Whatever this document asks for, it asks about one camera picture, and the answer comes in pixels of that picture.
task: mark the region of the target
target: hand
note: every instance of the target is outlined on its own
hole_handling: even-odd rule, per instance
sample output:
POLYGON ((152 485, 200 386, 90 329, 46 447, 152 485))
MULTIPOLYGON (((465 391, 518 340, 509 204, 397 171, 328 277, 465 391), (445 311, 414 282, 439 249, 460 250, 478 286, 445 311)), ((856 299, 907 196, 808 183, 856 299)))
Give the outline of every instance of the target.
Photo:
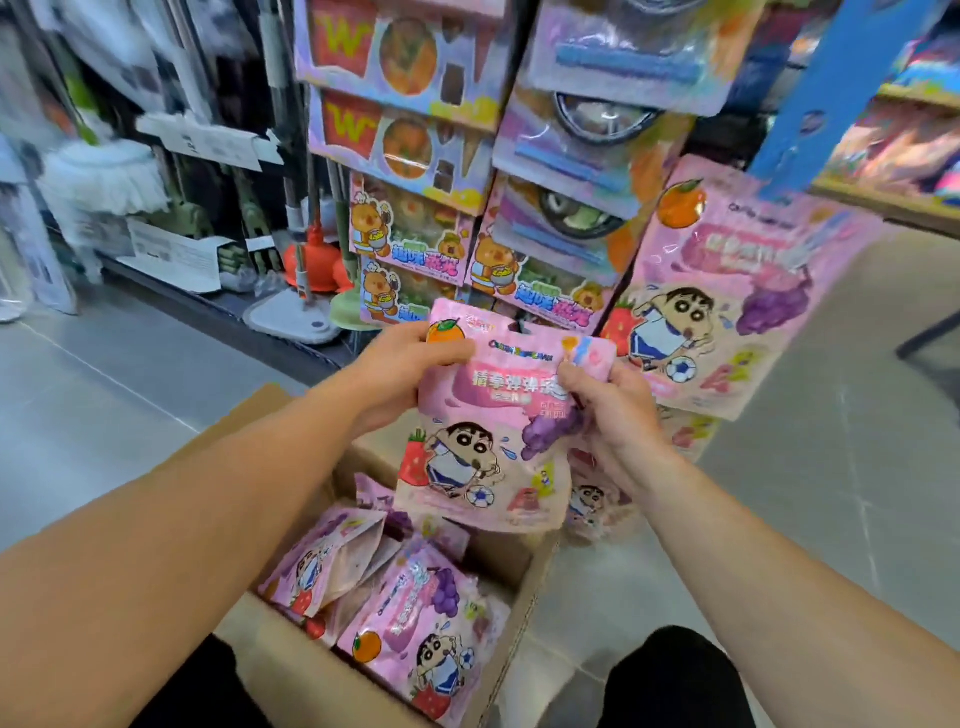
POLYGON ((427 321, 396 324, 383 330, 357 360, 327 382, 355 392, 361 410, 353 437, 396 421, 417 406, 417 386, 430 367, 462 364, 473 356, 469 339, 424 343, 427 321))
POLYGON ((588 436, 590 448, 621 487, 635 490, 655 475, 659 464, 680 457, 663 434, 650 385, 636 367, 616 361, 610 381, 602 382, 563 362, 559 378, 592 410, 599 437, 588 436))

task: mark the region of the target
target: tiled floor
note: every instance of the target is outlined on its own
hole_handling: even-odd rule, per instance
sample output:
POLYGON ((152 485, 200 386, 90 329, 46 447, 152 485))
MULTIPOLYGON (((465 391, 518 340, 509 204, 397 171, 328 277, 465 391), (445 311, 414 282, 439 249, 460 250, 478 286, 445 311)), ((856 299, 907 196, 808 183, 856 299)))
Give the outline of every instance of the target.
MULTIPOLYGON (((854 265, 702 461, 766 521, 960 647, 960 243, 905 232, 854 265)), ((0 547, 136 477, 267 381, 302 387, 110 289, 0 328, 0 547)), ((505 728, 595 724, 657 627, 712 636, 649 528, 567 546, 498 700, 505 728)), ((758 722, 768 725, 758 714, 758 722)))

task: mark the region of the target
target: soccer ball illustration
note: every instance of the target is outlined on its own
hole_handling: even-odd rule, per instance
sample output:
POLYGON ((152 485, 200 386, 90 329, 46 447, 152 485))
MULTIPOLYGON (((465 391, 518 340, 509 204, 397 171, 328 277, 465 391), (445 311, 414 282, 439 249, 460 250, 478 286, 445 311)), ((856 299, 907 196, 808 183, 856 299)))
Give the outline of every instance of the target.
POLYGON ((690 381, 697 376, 697 365, 689 356, 678 356, 666 365, 666 375, 678 384, 690 381))
POLYGON ((467 501, 477 508, 490 508, 493 505, 493 491, 486 485, 474 485, 467 491, 467 501))

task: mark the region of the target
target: open cardboard box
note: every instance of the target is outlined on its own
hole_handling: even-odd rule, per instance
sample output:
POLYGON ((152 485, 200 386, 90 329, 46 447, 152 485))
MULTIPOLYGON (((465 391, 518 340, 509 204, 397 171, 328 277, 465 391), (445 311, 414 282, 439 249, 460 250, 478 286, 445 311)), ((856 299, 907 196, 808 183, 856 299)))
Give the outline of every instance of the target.
MULTIPOLYGON (((276 412, 291 400, 278 385, 268 385, 175 453, 171 460, 205 448, 276 412)), ((396 429, 396 437, 405 442, 407 432, 401 425, 396 429)), ((363 472, 384 485, 394 486, 399 467, 396 450, 384 459, 378 454, 383 449, 372 449, 362 442, 348 449, 333 477, 318 484, 314 498, 251 584, 251 591, 240 598, 216 629, 216 635, 233 647, 241 680, 275 728, 435 725, 380 688, 347 658, 312 642, 254 592, 324 510, 338 498, 355 497, 354 473, 363 472)), ((478 531, 470 539, 465 568, 505 587, 513 596, 513 608, 492 659, 483 666, 480 686, 461 723, 463 728, 482 725, 496 698, 537 601, 558 534, 530 537, 478 531)))

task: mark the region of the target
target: orange illustration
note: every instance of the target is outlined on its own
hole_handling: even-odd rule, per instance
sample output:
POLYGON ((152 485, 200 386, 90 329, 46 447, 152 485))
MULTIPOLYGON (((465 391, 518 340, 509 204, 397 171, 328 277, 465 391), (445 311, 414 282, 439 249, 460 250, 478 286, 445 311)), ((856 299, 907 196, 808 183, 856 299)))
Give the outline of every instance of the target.
POLYGON ((375 660, 382 648, 383 643, 376 632, 364 632, 353 639, 353 659, 361 665, 365 665, 375 660))
POLYGON ((427 330, 427 343, 433 344, 434 342, 440 341, 456 341, 457 339, 466 339, 467 337, 464 335, 464 331, 457 326, 458 321, 459 319, 438 321, 427 330))
POLYGON ((419 20, 396 20, 380 40, 383 77, 407 96, 423 93, 437 73, 437 43, 419 20))
POLYGON ((700 222, 707 206, 707 193, 700 186, 702 181, 679 182, 663 193, 657 205, 657 217, 666 227, 679 230, 700 222))
POLYGON ((399 119, 383 135, 383 157, 405 180, 422 177, 433 158, 430 135, 420 124, 399 119))

